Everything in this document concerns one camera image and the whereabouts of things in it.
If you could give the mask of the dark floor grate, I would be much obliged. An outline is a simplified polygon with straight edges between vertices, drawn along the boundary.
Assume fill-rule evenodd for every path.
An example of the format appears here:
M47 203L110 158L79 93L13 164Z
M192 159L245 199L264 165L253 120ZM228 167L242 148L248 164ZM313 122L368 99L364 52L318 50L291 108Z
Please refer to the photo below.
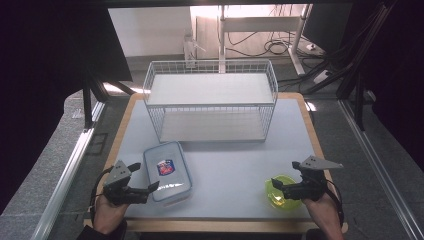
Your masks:
M94 134L89 142L86 154L92 156L101 155L105 148L107 137L107 133Z

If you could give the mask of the white wire rack shelf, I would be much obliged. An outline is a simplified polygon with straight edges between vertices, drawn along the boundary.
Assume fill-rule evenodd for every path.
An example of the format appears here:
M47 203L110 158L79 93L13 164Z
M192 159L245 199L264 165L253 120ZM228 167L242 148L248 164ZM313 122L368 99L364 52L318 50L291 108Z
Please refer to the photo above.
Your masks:
M278 84L267 59L154 61L143 93L161 142L264 141Z

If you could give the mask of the person's left hand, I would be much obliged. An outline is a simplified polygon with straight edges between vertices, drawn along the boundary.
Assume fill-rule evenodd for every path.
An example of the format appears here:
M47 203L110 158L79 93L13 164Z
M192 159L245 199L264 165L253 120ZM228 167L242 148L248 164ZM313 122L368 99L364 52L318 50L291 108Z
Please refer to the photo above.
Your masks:
M111 234L124 220L128 204L119 206L111 203L104 195L96 199L93 228L104 235Z

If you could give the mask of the dark monitor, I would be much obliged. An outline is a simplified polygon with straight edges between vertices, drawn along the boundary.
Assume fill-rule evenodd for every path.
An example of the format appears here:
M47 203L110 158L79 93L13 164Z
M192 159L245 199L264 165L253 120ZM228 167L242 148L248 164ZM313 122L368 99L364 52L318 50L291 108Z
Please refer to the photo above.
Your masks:
M314 4L303 36L327 54L334 53L341 46L351 9L351 3Z

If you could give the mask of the black curtain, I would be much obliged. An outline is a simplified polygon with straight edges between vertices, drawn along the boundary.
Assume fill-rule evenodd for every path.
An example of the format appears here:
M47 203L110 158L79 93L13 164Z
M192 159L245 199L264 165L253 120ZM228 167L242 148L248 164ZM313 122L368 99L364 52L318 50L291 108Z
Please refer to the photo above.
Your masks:
M55 131L68 96L132 79L109 10L0 0L0 214Z
M361 73L373 111L424 164L424 0L397 0L366 53Z

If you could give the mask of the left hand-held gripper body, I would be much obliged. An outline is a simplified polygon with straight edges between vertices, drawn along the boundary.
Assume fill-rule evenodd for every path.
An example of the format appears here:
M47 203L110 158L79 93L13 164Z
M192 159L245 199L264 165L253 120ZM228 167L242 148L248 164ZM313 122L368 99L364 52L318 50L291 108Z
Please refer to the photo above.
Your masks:
M114 205L145 204L147 202L149 195L136 194L135 188L128 186L132 173L122 160L118 160L112 167L103 184L103 195Z

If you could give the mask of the white desk frame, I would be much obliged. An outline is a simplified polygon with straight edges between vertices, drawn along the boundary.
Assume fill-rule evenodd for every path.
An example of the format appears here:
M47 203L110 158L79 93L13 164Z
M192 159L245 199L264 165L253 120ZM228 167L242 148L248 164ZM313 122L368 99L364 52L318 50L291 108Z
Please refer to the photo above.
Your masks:
M293 41L288 42L286 48L297 75L303 76L305 71L301 65L297 51L311 7L311 4L304 4L299 15L290 14L289 16L244 16L243 10L248 10L248 7L244 5L191 7L190 11L196 18L215 18L218 38L218 59L220 61L226 59L226 42L229 41L226 33L286 32L288 35L294 33Z

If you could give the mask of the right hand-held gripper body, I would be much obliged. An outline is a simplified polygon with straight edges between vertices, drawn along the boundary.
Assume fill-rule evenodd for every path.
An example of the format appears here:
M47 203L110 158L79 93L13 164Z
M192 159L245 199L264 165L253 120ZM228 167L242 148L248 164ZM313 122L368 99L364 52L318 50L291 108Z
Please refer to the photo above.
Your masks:
M300 162L300 175L302 181L287 186L285 193L286 199L301 200L311 199L318 200L322 197L327 187L327 178L324 171L328 169L343 168L340 163L328 161L316 156L309 156L303 162Z

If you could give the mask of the aluminium rail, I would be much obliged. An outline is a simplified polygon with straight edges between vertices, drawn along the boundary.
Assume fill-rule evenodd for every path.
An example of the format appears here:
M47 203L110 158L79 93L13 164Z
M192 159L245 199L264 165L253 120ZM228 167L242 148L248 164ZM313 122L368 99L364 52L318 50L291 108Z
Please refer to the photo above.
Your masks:
M76 145L68 159L67 164L60 176L58 183L48 201L48 204L40 217L40 220L30 240L48 240L50 232L59 215L62 205L66 199L72 181L77 173L84 152L93 136L94 129L84 130L76 142Z
M356 124L353 110L349 106L349 102L347 100L338 100L338 105L340 106L343 115L352 129L368 162L370 163L371 168L376 174L376 177L388 197L396 215L398 216L398 219L406 231L409 240L424 240L424 231L418 223L417 218L413 214L400 191L395 186L394 181L381 162L381 159L367 134Z

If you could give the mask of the person's right hand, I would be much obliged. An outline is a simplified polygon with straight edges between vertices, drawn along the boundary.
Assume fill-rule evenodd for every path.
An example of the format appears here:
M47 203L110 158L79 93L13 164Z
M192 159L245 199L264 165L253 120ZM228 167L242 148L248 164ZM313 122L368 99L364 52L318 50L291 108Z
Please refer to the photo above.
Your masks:
M321 229L339 228L340 221L334 201L328 194L324 194L319 200L303 199L308 213L315 224Z

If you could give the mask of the clear round container green lid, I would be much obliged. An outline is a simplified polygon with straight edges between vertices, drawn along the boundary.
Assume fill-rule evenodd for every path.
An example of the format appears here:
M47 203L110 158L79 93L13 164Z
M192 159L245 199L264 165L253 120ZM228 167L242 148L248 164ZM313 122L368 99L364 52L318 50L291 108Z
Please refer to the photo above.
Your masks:
M295 184L295 180L287 175L277 175L275 179L284 185ZM265 194L270 204L280 210L295 210L302 205L300 200L286 199L280 190L273 187L270 179L265 181Z

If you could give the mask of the black metal stand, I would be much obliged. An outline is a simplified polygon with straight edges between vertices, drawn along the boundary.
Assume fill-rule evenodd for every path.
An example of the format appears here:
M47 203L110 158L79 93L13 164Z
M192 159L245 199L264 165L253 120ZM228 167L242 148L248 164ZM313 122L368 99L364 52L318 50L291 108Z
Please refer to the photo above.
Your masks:
M364 81L361 76L361 69L364 66L365 57L375 41L378 33L388 18L398 0L380 0L377 4L376 14L371 21L371 26L367 30L358 52L353 57L350 68L347 71L342 83L336 91L339 100L347 100L352 92L355 92L353 121L356 126L363 131L363 104L364 104Z
M88 131L94 126L91 95L94 95L96 100L101 103L105 103L109 100L110 94L104 86L105 83L118 88L128 95L135 94L134 90L120 80L113 80L106 75L86 70L81 77L85 131Z

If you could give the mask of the white power strip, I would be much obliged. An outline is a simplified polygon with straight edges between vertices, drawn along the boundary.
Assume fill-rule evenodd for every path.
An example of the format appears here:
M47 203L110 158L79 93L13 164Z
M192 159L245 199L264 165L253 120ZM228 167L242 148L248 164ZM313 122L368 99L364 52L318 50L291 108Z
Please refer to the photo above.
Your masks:
M328 70L323 70L321 73L319 73L313 80L315 84L319 84L322 81L326 80L331 75L331 72Z

